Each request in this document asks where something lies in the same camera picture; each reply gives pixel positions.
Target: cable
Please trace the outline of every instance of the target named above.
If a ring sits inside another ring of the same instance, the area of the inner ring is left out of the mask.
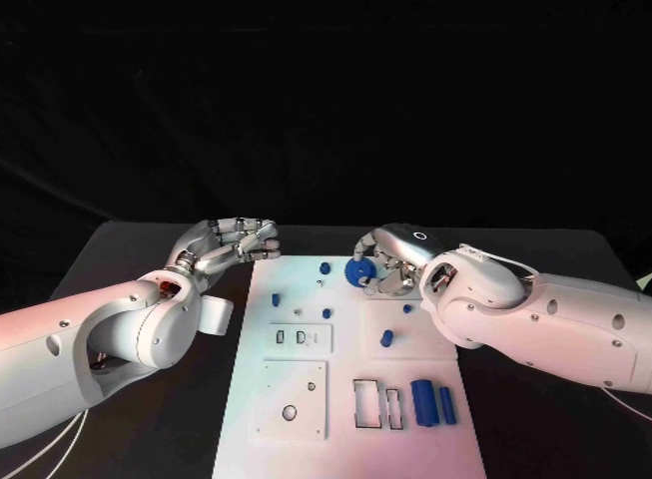
[[[606,388],[601,388],[602,391],[614,398],[614,400],[624,406],[627,407],[635,414],[643,416],[648,421],[652,421],[652,417],[650,417],[647,414],[643,414],[632,406],[630,406],[611,392]]]
[[[84,424],[86,424],[86,419],[89,418],[89,409],[86,410],[84,412],[84,419],[81,421],[81,424],[78,426],[78,430],[77,430],[77,435],[74,436],[74,439],[71,441],[71,444],[70,444],[70,448],[67,449],[67,452],[64,453],[64,456],[63,456],[63,459],[60,460],[60,462],[57,463],[57,466],[55,468],[52,469],[52,472],[50,473],[50,476],[45,478],[45,479],[51,479],[52,476],[55,475],[57,473],[57,470],[60,469],[60,466],[63,465],[63,462],[67,460],[67,456],[70,455],[70,452],[71,450],[74,449],[74,445],[77,444],[77,439],[78,439],[78,436],[81,435],[81,430],[84,429]]]
[[[55,437],[55,440],[45,446],[42,451],[24,463],[24,465],[14,472],[11,472],[2,479],[9,479],[11,477],[14,477],[41,458],[41,456],[52,449],[52,446],[60,442],[60,439],[70,432],[70,430],[74,427],[74,424],[77,423],[78,418],[81,417],[83,414],[84,414],[83,412],[80,412],[77,414],[77,416],[74,417],[74,419],[70,422],[70,425],[64,428],[64,431]]]

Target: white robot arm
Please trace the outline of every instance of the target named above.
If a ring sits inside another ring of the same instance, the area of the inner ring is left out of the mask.
[[[373,246],[390,274],[360,284],[393,295],[419,286],[422,308],[458,346],[488,344],[572,381],[652,394],[652,297],[542,274],[465,244],[445,250],[410,225],[376,229],[358,242],[353,260]]]
[[[200,222],[164,269],[0,315],[0,448],[175,365],[197,330],[226,334],[233,304],[203,293],[233,264],[280,256],[278,233],[270,221]]]

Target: table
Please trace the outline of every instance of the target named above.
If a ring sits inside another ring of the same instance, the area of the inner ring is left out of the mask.
[[[188,226],[103,224],[54,298],[128,281],[164,266]],[[282,227],[282,250],[289,254],[348,254],[370,230]],[[451,247],[468,242],[544,272],[637,287],[605,238],[595,232],[430,230]],[[200,334],[177,366],[128,386],[91,410],[57,478],[211,477],[252,270],[252,264],[234,266],[213,289],[216,296],[236,303],[227,336]],[[652,423],[599,389],[524,367],[490,347],[458,352],[490,478],[652,478]],[[652,396],[618,395],[652,415]],[[0,477],[47,445],[63,427],[0,450]],[[45,477],[68,443],[70,439],[63,439],[18,479]]]

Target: rectangular hole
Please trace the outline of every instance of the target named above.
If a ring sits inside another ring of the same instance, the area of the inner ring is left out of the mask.
[[[390,429],[402,429],[402,409],[400,409],[400,392],[397,389],[386,390],[387,403],[387,422]]]
[[[354,380],[354,425],[380,429],[379,383],[368,379]]]

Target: black curtain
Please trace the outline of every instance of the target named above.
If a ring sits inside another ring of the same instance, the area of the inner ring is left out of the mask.
[[[306,4],[0,6],[0,310],[104,221],[595,229],[652,268],[652,3]]]

